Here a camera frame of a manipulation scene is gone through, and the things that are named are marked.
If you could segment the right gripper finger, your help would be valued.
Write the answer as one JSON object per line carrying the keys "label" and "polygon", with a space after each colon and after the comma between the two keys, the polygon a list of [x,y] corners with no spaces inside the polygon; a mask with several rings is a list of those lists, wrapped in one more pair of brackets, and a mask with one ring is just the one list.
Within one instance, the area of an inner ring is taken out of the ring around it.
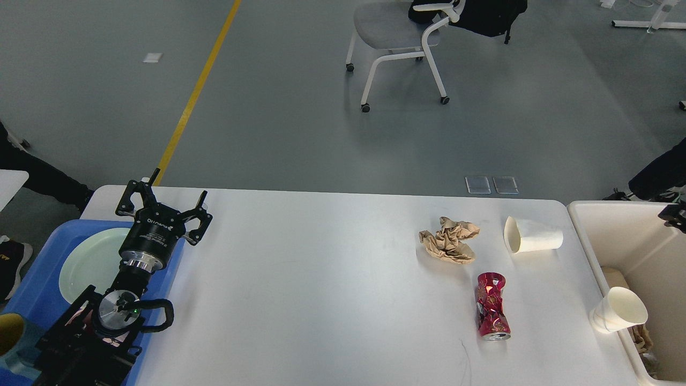
{"label": "right gripper finger", "polygon": [[668,204],[658,214],[658,217],[664,220],[665,226],[675,227],[686,234],[685,204]]}

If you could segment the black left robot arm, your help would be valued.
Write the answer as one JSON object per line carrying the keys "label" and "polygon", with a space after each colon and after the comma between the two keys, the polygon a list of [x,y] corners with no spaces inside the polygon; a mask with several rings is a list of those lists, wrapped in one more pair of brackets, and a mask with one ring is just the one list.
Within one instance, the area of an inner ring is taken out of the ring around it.
{"label": "black left robot arm", "polygon": [[120,385],[142,352],[140,334],[166,330],[174,321],[167,299],[145,300],[153,274],[165,269],[177,242],[196,245],[212,220],[204,208],[207,191],[194,208],[180,212],[157,201],[150,180],[129,181],[115,211],[134,223],[118,250],[121,262],[113,283],[100,294],[84,289],[38,340],[35,385]]}

